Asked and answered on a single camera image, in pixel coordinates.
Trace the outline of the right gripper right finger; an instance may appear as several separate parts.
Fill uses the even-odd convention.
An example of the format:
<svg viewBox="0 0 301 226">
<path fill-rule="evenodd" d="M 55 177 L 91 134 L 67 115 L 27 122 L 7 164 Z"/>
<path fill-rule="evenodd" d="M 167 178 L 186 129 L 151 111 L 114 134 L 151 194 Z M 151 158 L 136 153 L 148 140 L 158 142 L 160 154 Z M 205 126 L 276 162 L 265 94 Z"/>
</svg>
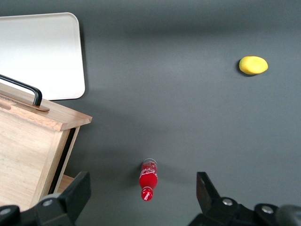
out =
<svg viewBox="0 0 301 226">
<path fill-rule="evenodd" d="M 205 172 L 196 177 L 196 196 L 202 212 L 190 226 L 253 226 L 253 211 L 229 197 L 221 197 Z"/>
</svg>

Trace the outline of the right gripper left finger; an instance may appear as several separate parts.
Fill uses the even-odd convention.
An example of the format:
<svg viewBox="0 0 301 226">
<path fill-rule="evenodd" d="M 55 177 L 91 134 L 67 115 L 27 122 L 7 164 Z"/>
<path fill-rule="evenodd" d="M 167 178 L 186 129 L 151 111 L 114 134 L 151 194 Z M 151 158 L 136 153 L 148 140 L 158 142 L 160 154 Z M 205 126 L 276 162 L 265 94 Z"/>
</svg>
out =
<svg viewBox="0 0 301 226">
<path fill-rule="evenodd" d="M 62 193 L 47 195 L 35 206 L 37 225 L 74 226 L 90 197 L 90 173 L 83 171 Z"/>
</svg>

